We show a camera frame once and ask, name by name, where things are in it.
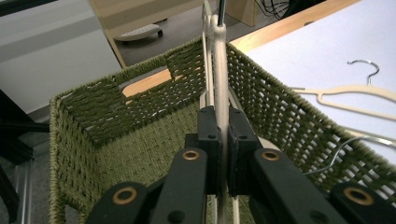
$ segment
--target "woven basket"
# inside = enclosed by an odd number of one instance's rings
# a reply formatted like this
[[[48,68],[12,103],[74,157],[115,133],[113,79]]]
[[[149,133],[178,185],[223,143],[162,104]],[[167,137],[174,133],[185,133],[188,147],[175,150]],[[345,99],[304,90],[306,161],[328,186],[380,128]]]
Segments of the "woven basket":
[[[229,83],[256,134],[281,148],[302,172],[330,162],[352,136],[231,45]],[[173,80],[125,97],[120,85],[167,66]],[[50,103],[49,223],[64,223],[69,205],[83,223],[110,187],[123,181],[149,185],[166,175],[185,133],[196,133],[199,95],[205,88],[200,38],[77,89]],[[396,170],[354,142],[335,165],[309,176],[324,190],[360,182],[395,204]],[[247,200],[242,223],[252,223]]]

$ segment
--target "wire hanger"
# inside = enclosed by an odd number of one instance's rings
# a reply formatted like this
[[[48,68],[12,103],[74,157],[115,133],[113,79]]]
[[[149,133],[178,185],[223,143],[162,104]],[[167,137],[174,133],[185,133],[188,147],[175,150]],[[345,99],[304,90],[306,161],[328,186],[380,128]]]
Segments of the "wire hanger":
[[[351,139],[345,141],[343,144],[341,144],[335,150],[335,154],[332,157],[332,161],[330,162],[329,165],[327,165],[326,167],[314,170],[314,171],[306,172],[306,173],[304,173],[304,175],[312,175],[312,174],[315,174],[315,173],[321,173],[321,172],[329,170],[335,164],[335,160],[337,159],[338,154],[340,154],[340,152],[344,148],[344,146],[346,146],[347,144],[349,144],[351,142],[357,141],[357,140],[366,140],[366,141],[370,141],[370,142],[380,143],[380,144],[385,145],[387,147],[391,147],[396,152],[396,145],[393,142],[389,141],[388,139],[383,139],[383,138],[379,138],[379,137],[372,137],[372,136],[355,137],[355,138],[351,138]]]
[[[293,90],[296,92],[302,93],[302,94],[317,95],[318,102],[322,105],[328,105],[328,106],[345,109],[345,110],[349,110],[349,111],[353,111],[353,112],[357,112],[357,113],[361,113],[361,114],[379,117],[382,119],[396,120],[396,116],[394,116],[394,115],[378,113],[378,112],[370,111],[367,109],[356,108],[356,107],[349,106],[349,105],[340,105],[337,103],[327,102],[322,99],[323,95],[335,95],[335,94],[341,94],[341,93],[355,92],[355,93],[366,93],[366,94],[379,96],[384,99],[390,100],[393,103],[396,103],[396,92],[378,88],[372,84],[371,77],[376,75],[379,72],[379,66],[376,63],[373,63],[368,60],[355,60],[353,62],[347,62],[347,63],[348,64],[368,63],[368,64],[371,64],[372,66],[374,66],[376,71],[367,77],[367,85],[345,85],[345,86],[339,86],[339,87],[335,87],[335,88],[331,88],[331,89],[327,89],[327,90],[315,90],[315,89],[305,89],[305,88],[293,88]]]

